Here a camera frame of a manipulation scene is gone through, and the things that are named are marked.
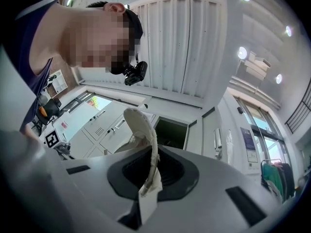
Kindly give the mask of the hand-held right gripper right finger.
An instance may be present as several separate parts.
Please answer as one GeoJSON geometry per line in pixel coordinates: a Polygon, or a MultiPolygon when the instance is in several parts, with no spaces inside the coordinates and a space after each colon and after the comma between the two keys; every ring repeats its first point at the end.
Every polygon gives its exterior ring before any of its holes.
{"type": "Polygon", "coordinates": [[[185,150],[168,147],[193,162],[199,170],[195,188],[181,200],[160,202],[142,225],[144,233],[265,233],[270,232],[289,212],[263,188],[230,165],[185,150]],[[254,202],[262,217],[251,226],[249,210],[240,212],[242,202],[232,200],[238,190],[254,202]]]}

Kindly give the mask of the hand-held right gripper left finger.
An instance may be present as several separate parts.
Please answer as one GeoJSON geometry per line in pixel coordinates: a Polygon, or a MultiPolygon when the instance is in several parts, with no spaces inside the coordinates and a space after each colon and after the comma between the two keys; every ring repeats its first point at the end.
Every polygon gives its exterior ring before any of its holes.
{"type": "Polygon", "coordinates": [[[18,232],[131,233],[88,200],[58,154],[20,132],[0,133],[0,175],[18,232]]]}

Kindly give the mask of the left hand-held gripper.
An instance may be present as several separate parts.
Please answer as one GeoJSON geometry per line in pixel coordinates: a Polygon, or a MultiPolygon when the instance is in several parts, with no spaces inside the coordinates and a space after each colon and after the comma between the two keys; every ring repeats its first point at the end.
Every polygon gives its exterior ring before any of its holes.
{"type": "Polygon", "coordinates": [[[45,134],[44,143],[48,148],[56,150],[62,160],[72,159],[70,154],[71,144],[57,131],[57,129],[53,129],[45,134]]]}

